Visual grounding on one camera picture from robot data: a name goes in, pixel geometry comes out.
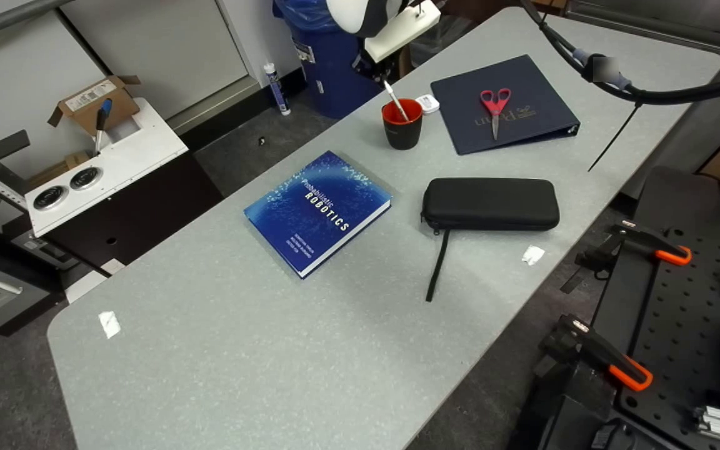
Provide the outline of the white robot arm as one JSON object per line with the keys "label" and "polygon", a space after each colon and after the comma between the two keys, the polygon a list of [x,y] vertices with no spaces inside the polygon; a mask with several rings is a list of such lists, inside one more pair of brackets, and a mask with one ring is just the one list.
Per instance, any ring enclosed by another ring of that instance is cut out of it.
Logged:
{"label": "white robot arm", "polygon": [[326,0],[326,5],[340,30],[364,39],[372,63],[382,63],[440,21],[434,0]]}

